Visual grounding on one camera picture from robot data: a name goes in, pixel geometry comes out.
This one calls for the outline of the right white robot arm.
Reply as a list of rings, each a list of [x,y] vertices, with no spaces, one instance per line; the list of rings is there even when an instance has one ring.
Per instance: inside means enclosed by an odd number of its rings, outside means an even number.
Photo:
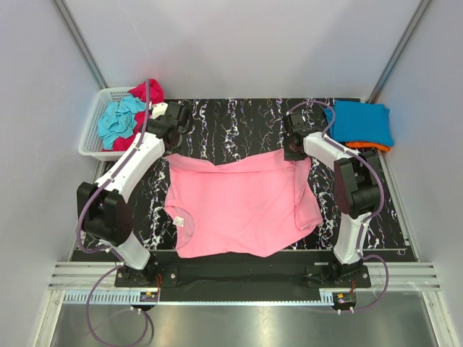
[[[339,144],[326,133],[310,129],[300,112],[283,116],[287,160],[308,156],[319,160],[334,174],[334,199],[341,212],[339,235],[331,258],[319,273],[308,273],[308,281],[346,286],[361,274],[362,245],[372,219],[384,204],[384,191],[376,172],[378,158]]]

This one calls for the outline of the pink t shirt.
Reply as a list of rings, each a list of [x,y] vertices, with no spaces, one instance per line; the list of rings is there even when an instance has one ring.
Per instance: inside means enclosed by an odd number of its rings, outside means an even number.
[[[308,184],[309,159],[283,150],[214,165],[168,157],[165,210],[177,228],[181,258],[228,252],[268,257],[310,235],[323,219]]]

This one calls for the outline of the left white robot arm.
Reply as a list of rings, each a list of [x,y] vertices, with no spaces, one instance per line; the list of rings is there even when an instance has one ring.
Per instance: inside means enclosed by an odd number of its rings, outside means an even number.
[[[168,151],[177,148],[192,118],[190,106],[157,103],[145,112],[140,132],[110,171],[94,183],[77,188],[76,234],[86,233],[99,242],[85,253],[111,252],[119,269],[146,286],[156,279],[156,258],[136,237],[129,198],[146,171]]]

